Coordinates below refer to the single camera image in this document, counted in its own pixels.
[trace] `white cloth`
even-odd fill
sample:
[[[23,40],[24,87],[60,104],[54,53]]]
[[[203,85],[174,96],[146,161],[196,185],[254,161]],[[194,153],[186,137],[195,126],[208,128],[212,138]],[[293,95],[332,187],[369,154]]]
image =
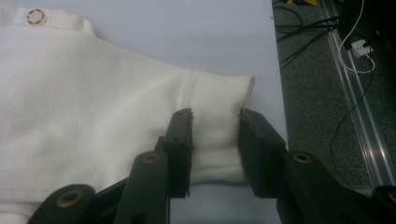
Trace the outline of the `white cloth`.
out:
[[[97,38],[89,21],[0,0],[0,223],[25,223],[58,188],[104,189],[152,150],[172,114],[194,114],[191,181],[245,180],[237,114],[252,77],[162,63]]]

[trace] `white cable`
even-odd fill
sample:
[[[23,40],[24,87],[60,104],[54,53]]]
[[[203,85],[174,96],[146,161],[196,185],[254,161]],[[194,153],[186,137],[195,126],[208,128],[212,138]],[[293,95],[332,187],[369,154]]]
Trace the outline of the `white cable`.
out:
[[[358,71],[356,69],[350,68],[348,67],[344,61],[343,58],[341,56],[341,49],[344,46],[345,42],[347,41],[347,39],[349,38],[350,35],[352,35],[353,31],[355,30],[356,26],[358,25],[359,21],[361,20],[361,15],[363,14],[363,8],[364,8],[364,0],[361,0],[361,13],[359,14],[358,19],[356,20],[355,24],[353,25],[352,29],[350,30],[349,34],[347,34],[347,36],[344,38],[343,42],[341,42],[340,47],[338,47],[338,60],[340,61],[340,63],[345,67],[346,70],[351,71],[351,72],[355,72],[355,73],[371,73],[374,69],[375,69],[375,62],[373,61],[373,59],[370,58],[370,56],[368,54],[366,54],[365,56],[372,62],[373,67],[368,70],[368,71]]]

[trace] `white fabric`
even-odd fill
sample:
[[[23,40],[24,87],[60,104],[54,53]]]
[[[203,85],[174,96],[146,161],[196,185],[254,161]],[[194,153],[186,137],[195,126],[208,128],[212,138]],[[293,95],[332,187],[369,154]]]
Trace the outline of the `white fabric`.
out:
[[[194,114],[191,181],[245,180],[237,114],[252,77],[223,77],[117,48],[61,10],[0,0],[0,223],[25,223],[58,188],[104,189],[152,150],[171,115]]]

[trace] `white table surface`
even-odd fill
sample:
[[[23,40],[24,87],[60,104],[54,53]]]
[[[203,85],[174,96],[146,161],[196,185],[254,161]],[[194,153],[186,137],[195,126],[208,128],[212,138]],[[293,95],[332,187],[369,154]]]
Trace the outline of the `white table surface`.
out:
[[[9,0],[65,9],[115,45],[191,70],[253,75],[250,108],[287,141],[271,0]],[[172,223],[280,223],[275,200],[249,187],[200,185],[173,200]]]

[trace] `gray carpet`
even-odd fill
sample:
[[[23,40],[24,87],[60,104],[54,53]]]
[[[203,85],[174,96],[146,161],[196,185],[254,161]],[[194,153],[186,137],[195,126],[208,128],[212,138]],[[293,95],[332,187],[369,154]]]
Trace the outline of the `gray carpet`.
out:
[[[293,7],[283,3],[275,6],[297,11],[304,24],[322,20],[319,7]],[[274,10],[276,24],[298,24],[294,15],[285,10]],[[278,42],[279,60],[306,44],[316,32],[302,32]],[[368,90],[368,98],[378,119],[390,156],[396,161],[396,80],[385,58],[380,43],[373,43],[373,59],[377,63],[375,78]],[[303,150],[316,155],[345,185],[345,181],[333,168],[329,144],[338,123],[347,113],[347,103],[329,46],[327,36],[308,47],[294,62],[281,71],[289,149]],[[339,173],[354,190],[370,190],[361,149],[350,118],[341,126],[333,143],[334,160]]]

